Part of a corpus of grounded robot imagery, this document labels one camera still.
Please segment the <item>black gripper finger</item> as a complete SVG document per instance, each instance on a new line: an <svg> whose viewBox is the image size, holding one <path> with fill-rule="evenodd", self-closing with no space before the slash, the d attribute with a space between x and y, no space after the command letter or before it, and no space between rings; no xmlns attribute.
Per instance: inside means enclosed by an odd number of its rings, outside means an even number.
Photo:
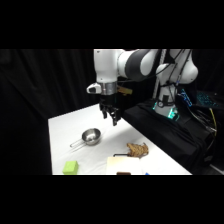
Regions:
<svg viewBox="0 0 224 224"><path fill-rule="evenodd" d="M103 118L106 119L107 118L107 107L105 107L104 105L101 105L100 104L100 111L102 112L103 114Z"/></svg>
<svg viewBox="0 0 224 224"><path fill-rule="evenodd" d="M116 126L117 122L120 120L120 110L118 108L112 108L110 115L113 120L113 125Z"/></svg>

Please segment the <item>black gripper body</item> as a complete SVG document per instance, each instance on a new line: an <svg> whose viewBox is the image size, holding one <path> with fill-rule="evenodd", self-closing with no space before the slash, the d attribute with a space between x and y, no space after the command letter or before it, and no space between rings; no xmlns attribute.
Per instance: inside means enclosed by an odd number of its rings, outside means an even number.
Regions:
<svg viewBox="0 0 224 224"><path fill-rule="evenodd" d="M99 105L101 110L109 107L115 108L117 105L117 95L101 95Z"/></svg>

